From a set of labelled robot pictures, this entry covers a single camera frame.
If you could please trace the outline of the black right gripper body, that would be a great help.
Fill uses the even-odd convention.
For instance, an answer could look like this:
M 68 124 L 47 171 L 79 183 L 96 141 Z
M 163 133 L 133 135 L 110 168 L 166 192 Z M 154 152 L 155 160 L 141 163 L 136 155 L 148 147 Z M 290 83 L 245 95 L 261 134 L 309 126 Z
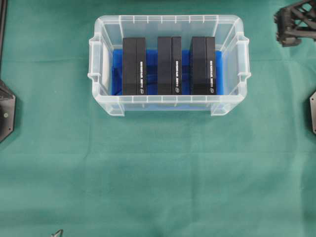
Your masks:
M 298 46 L 302 38 L 316 40 L 316 2 L 301 0 L 280 8 L 273 16 L 276 40 L 283 47 Z

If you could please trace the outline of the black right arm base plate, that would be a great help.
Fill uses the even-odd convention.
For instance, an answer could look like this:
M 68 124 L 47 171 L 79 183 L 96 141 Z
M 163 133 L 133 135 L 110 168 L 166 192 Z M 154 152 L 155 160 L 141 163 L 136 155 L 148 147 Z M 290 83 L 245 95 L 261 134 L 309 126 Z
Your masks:
M 314 92 L 310 97 L 310 108 L 313 133 L 316 134 L 316 92 Z

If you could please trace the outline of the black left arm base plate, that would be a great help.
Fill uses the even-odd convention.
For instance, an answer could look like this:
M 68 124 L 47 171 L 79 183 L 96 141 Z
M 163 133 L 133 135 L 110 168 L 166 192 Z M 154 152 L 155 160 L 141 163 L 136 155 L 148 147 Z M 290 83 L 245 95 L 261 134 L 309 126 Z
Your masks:
M 14 131 L 16 96 L 0 81 L 0 141 Z

